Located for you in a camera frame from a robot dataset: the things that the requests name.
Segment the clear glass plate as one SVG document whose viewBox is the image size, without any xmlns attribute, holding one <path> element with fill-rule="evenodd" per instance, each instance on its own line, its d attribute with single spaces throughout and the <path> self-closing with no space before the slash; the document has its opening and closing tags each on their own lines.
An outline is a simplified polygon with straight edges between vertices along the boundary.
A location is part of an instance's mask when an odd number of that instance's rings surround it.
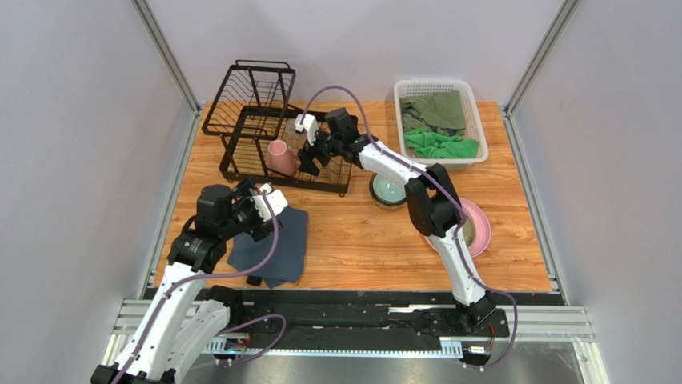
<svg viewBox="0 0 682 384">
<path fill-rule="evenodd" d="M 467 247 L 471 247 L 477 236 L 477 229 L 475 228 L 475 223 L 472 218 L 467 217 L 465 223 L 463 224 L 463 236 Z"/>
</svg>

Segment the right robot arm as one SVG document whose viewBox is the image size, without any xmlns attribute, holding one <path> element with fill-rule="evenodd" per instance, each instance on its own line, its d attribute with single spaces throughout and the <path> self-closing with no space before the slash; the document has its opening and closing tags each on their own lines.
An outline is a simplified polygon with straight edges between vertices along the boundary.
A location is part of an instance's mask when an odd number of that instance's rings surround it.
<svg viewBox="0 0 682 384">
<path fill-rule="evenodd" d="M 391 150 L 372 134 L 361 134 L 344 108 L 325 116 L 322 129 L 312 114 L 299 114 L 293 126 L 306 139 L 298 152 L 300 171 L 317 175 L 331 158 L 341 157 L 404 189 L 412 225 L 435 247 L 451 283 L 458 306 L 455 322 L 467 333 L 485 327 L 495 303 L 469 253 L 463 226 L 466 214 L 447 170 L 425 166 Z"/>
</svg>

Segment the clear drinking glass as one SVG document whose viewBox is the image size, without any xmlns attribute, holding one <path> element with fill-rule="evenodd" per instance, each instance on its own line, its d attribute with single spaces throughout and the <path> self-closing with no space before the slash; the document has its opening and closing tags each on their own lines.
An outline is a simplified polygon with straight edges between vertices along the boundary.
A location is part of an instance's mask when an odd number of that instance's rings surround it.
<svg viewBox="0 0 682 384">
<path fill-rule="evenodd" d="M 283 141 L 293 154 L 297 154 L 307 143 L 307 134 L 295 129 L 295 121 L 288 120 L 283 133 Z"/>
</svg>

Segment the brown speckled bowl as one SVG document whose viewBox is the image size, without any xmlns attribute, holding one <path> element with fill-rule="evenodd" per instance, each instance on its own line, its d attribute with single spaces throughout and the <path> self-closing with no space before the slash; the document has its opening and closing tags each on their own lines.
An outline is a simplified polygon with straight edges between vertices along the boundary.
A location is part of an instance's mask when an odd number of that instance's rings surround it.
<svg viewBox="0 0 682 384">
<path fill-rule="evenodd" d="M 386 210 L 395 210 L 406 203 L 407 197 L 402 186 L 379 174 L 373 174 L 369 181 L 369 191 L 375 203 Z"/>
</svg>

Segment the pink mug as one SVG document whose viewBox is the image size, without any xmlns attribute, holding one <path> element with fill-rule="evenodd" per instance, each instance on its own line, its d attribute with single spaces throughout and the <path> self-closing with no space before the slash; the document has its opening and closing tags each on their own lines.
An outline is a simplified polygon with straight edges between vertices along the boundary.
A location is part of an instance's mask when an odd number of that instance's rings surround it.
<svg viewBox="0 0 682 384">
<path fill-rule="evenodd" d="M 300 164 L 296 151 L 283 140 L 268 145 L 267 161 L 271 170 L 284 176 L 295 176 Z"/>
</svg>

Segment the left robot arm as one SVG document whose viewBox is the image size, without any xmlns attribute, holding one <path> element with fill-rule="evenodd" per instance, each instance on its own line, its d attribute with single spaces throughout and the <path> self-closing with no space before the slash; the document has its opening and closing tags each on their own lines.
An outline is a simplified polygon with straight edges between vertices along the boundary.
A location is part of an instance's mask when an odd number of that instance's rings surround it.
<svg viewBox="0 0 682 384">
<path fill-rule="evenodd" d="M 243 317 L 240 292 L 213 286 L 186 322 L 191 304 L 216 278 L 215 267 L 227 252 L 227 241 L 247 234 L 255 241 L 273 236 L 266 257 L 243 271 L 250 275 L 265 266 L 277 246 L 278 216 L 288 206 L 283 192 L 270 183 L 256 186 L 246 178 L 235 187 L 202 189 L 195 215 L 173 241 L 161 284 L 132 339 L 110 365 L 99 365 L 93 383 L 180 383 L 207 344 Z"/>
</svg>

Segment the light blue ribbed bowl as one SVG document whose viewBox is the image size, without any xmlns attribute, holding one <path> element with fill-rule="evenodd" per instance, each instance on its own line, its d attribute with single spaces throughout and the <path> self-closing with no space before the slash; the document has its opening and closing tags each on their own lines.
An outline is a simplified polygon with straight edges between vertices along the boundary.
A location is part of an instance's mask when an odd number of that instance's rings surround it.
<svg viewBox="0 0 682 384">
<path fill-rule="evenodd" d="M 385 203 L 399 204 L 406 199 L 402 186 L 397 186 L 384 176 L 374 174 L 370 181 L 370 191 L 377 200 Z"/>
</svg>

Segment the large pink plate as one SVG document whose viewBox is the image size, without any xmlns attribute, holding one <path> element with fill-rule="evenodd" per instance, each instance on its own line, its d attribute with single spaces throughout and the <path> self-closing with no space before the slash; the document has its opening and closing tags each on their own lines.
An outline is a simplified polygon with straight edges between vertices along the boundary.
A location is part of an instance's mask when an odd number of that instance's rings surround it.
<svg viewBox="0 0 682 384">
<path fill-rule="evenodd" d="M 492 237 L 491 223 L 483 210 L 475 203 L 467 200 L 466 198 L 461 198 L 460 202 L 464 209 L 464 213 L 467 215 L 467 217 L 473 219 L 475 228 L 477 229 L 475 242 L 471 247 L 468 247 L 469 254 L 473 258 L 476 258 L 477 256 L 481 255 L 490 245 Z"/>
</svg>

